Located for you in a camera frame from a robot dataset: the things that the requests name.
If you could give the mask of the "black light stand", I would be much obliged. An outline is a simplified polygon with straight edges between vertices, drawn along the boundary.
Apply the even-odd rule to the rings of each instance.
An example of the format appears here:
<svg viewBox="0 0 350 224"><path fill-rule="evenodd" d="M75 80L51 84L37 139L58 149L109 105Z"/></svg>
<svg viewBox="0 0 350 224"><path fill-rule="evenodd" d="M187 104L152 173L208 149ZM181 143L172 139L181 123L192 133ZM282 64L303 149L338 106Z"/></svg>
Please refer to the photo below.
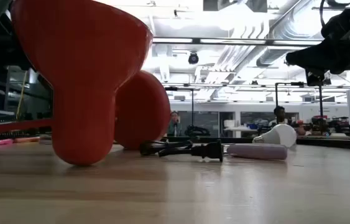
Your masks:
<svg viewBox="0 0 350 224"><path fill-rule="evenodd" d="M191 126L194 126L194 89L193 88L179 88L175 86L164 87L165 91L190 91L191 92Z"/></svg>
<svg viewBox="0 0 350 224"><path fill-rule="evenodd" d="M283 86L298 86L300 88L303 88L305 86L305 83L304 82L277 82L275 83L275 104L276 106L279 105L279 96L278 96L278 88L279 88L279 85L283 85Z"/></svg>
<svg viewBox="0 0 350 224"><path fill-rule="evenodd" d="M305 70L306 84L308 86L317 86L319 91L319 106L320 106L320 118L324 118L323 114L323 99L322 99L322 87L324 85L325 73L317 70Z"/></svg>

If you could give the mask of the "person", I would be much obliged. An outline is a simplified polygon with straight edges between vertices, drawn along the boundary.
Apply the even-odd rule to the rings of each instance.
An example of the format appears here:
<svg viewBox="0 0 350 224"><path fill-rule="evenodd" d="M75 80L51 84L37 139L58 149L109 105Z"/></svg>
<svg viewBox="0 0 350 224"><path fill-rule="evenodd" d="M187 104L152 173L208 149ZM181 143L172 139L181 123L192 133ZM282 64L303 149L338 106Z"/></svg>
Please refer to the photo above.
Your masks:
<svg viewBox="0 0 350 224"><path fill-rule="evenodd" d="M167 136L179 137L182 135L182 124L176 111L171 112L170 122L167 129Z"/></svg>
<svg viewBox="0 0 350 224"><path fill-rule="evenodd" d="M276 117L276 124L288 124L288 119L285 117L285 108L283 106L276 106L274 115Z"/></svg>

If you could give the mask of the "white lightbulb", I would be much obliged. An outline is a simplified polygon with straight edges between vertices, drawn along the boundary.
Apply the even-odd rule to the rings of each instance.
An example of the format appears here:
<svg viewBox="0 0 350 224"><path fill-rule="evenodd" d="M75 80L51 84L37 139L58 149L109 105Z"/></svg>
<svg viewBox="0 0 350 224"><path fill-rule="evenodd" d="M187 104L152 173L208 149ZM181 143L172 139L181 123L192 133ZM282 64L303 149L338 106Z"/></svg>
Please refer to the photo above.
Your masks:
<svg viewBox="0 0 350 224"><path fill-rule="evenodd" d="M270 131L255 137L252 142L256 144L278 144L291 149L297 144L297 134L291 126L278 124Z"/></svg>

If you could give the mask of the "lilac cylindrical marker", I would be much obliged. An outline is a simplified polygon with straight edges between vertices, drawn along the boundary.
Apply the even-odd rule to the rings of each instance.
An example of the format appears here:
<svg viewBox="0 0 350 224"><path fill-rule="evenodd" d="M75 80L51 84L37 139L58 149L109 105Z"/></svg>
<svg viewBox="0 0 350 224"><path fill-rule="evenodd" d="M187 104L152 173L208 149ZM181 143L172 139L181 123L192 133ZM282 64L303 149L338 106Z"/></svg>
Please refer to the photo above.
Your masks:
<svg viewBox="0 0 350 224"><path fill-rule="evenodd" d="M232 144L226 151L234 157L263 160L285 160L287 148L278 144Z"/></svg>

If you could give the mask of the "red desk lamp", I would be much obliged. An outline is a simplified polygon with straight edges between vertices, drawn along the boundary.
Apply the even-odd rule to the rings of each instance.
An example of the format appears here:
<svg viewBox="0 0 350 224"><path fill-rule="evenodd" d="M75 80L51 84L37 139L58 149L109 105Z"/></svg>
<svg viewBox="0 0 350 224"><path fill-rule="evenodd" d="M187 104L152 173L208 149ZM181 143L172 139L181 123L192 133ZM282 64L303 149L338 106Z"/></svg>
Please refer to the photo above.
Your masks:
<svg viewBox="0 0 350 224"><path fill-rule="evenodd" d="M61 160L99 162L114 142L116 91L141 70L150 29L95 0L14 0L11 19L27 58L53 88L53 115L0 124L0 133L50 126Z"/></svg>

